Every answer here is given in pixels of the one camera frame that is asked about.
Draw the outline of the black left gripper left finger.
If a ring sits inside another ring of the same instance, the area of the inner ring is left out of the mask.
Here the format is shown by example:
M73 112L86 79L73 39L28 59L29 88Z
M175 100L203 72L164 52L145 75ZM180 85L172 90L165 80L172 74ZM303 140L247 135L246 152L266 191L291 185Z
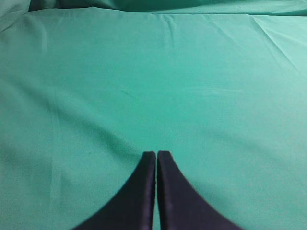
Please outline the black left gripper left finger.
M156 155L142 154L121 189L75 230L151 230L155 205Z

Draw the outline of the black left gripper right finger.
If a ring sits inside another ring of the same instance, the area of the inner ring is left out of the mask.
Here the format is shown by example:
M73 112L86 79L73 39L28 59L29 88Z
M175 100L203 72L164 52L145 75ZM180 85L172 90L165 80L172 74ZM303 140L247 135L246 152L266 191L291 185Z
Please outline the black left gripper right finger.
M157 199L162 230L239 230L191 186L171 152L157 155Z

